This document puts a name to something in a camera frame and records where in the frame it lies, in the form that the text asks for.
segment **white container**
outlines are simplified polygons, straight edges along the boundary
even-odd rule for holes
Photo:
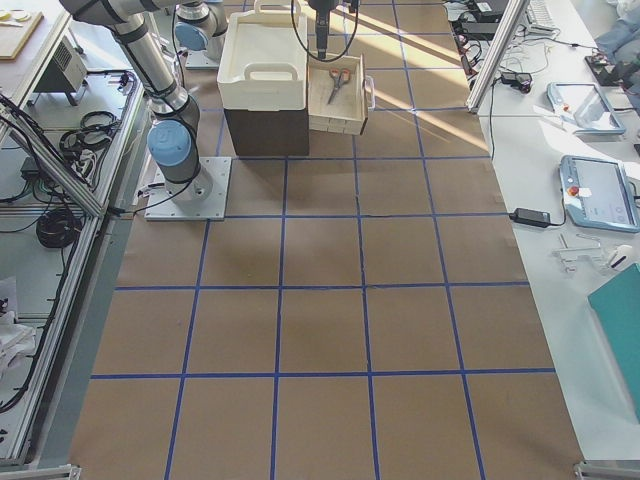
[[[348,69],[349,82],[344,84],[331,103],[333,90],[331,69]],[[371,104],[367,104],[366,85],[369,85]],[[331,63],[309,59],[309,128],[323,132],[361,135],[368,112],[375,108],[373,79],[365,76],[362,57],[344,56]]]
[[[256,0],[254,9],[232,13],[218,70],[225,109],[278,111],[306,107],[307,54],[296,38],[286,0]],[[307,38],[307,17],[295,0],[294,21]]]

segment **container handle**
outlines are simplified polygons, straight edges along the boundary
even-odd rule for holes
[[[299,15],[300,12],[302,12],[300,1],[293,0],[293,4],[295,5],[294,15]],[[269,6],[269,7],[278,6],[278,7],[291,8],[291,2],[287,0],[256,0],[255,3],[253,4],[253,9],[256,11],[256,13],[282,13],[281,10],[276,10],[276,11],[264,10],[263,7],[266,7],[266,6]]]
[[[373,77],[371,75],[366,75],[364,77],[365,90],[367,90],[367,87],[369,87],[369,99],[370,99],[370,102],[368,102],[369,105],[367,105],[367,108],[369,111],[372,111],[376,109],[376,85],[373,82]]]
[[[291,74],[291,80],[298,81],[298,70],[290,63],[250,63],[244,68],[244,79],[251,80],[254,72],[284,72]]]

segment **blue cloth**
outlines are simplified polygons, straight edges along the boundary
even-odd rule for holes
[[[611,63],[636,62],[640,54],[640,7],[626,12],[616,20],[611,30],[596,38],[596,45]],[[628,96],[631,105],[640,110],[640,72],[629,79]]]

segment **tiled surface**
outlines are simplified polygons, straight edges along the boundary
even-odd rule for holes
[[[224,222],[134,220],[71,458],[91,478],[573,478],[444,8],[380,0],[361,20],[364,135],[234,160]],[[352,27],[333,15],[330,49]],[[201,154],[233,156],[215,76],[187,83]]]

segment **tablet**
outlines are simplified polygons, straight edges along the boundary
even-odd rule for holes
[[[640,232],[638,209],[622,163],[565,155],[560,181],[567,213],[576,225]]]
[[[622,135],[626,128],[595,83],[550,83],[553,110],[574,133]]]

